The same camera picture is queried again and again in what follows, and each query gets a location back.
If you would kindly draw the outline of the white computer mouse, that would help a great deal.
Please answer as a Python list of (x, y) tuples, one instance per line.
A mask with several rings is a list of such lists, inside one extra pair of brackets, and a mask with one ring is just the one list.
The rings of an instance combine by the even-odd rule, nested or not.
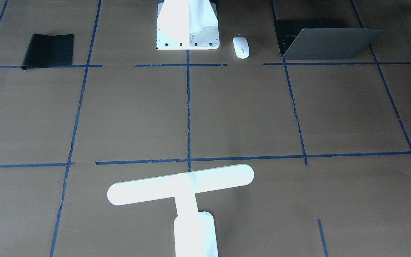
[(233, 38), (233, 46), (236, 57), (241, 60), (249, 57), (250, 50), (247, 39), (244, 36), (236, 36)]

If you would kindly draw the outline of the grey laptop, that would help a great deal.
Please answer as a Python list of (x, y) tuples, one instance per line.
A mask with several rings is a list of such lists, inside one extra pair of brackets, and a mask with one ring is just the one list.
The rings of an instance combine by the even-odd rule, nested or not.
[(341, 21), (275, 20), (283, 60), (347, 60), (386, 32), (385, 28), (344, 28)]

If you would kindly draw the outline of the black mouse pad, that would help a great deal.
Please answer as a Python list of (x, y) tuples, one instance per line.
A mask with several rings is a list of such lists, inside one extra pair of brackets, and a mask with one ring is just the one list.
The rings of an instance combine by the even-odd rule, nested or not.
[(33, 34), (21, 64), (21, 69), (44, 69), (72, 65), (74, 41), (75, 36), (73, 34)]

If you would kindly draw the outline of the white desk lamp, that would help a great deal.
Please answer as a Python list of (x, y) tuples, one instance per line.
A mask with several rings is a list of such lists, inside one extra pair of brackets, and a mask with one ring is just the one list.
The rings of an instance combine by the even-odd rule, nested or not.
[(118, 182), (109, 187), (107, 199), (121, 206), (173, 197), (177, 212), (173, 222), (176, 256), (217, 257), (214, 217), (198, 210), (196, 194), (246, 186), (253, 179), (253, 168), (238, 164)]

